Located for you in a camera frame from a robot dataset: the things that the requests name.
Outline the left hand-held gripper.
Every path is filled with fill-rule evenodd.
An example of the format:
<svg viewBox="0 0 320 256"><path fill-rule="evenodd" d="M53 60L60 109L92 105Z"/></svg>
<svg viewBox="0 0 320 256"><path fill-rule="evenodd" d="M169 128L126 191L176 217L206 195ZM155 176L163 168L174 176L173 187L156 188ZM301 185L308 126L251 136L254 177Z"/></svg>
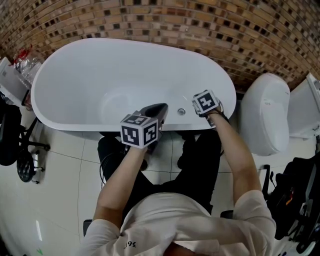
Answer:
<svg viewBox="0 0 320 256"><path fill-rule="evenodd" d="M143 107L120 122L121 142L130 147L152 152L161 138L161 129L169 112L166 103Z"/></svg>

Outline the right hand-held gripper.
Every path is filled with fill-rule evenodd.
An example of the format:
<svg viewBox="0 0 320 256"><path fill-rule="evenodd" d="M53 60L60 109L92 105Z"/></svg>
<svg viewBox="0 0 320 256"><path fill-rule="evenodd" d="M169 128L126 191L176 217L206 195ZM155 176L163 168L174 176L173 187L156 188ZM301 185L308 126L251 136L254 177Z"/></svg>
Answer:
<svg viewBox="0 0 320 256"><path fill-rule="evenodd" d="M199 117L205 117L207 113L220 106L220 101L212 90L206 89L193 96L192 105Z"/></svg>

